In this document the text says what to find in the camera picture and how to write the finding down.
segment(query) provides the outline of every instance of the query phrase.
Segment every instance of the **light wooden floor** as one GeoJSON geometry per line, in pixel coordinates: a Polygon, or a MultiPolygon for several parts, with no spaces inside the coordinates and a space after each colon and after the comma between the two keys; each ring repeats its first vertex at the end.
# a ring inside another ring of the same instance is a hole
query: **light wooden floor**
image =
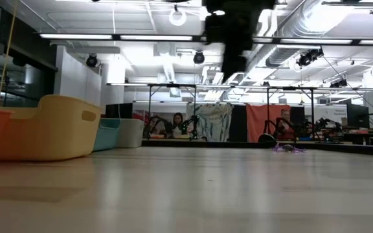
{"type": "Polygon", "coordinates": [[[0,232],[373,233],[373,157],[139,148],[0,163],[0,232]]]}

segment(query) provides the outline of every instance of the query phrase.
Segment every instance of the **woman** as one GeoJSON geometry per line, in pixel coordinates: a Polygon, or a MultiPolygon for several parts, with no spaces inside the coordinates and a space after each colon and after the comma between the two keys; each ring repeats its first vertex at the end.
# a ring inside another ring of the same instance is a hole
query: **woman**
{"type": "Polygon", "coordinates": [[[278,140],[293,140],[295,138],[295,131],[290,123],[290,112],[286,109],[282,109],[282,118],[278,123],[278,140]]]}
{"type": "Polygon", "coordinates": [[[183,123],[183,116],[181,113],[174,114],[174,124],[172,126],[172,134],[174,138],[179,137],[182,135],[182,123],[183,123]]]}

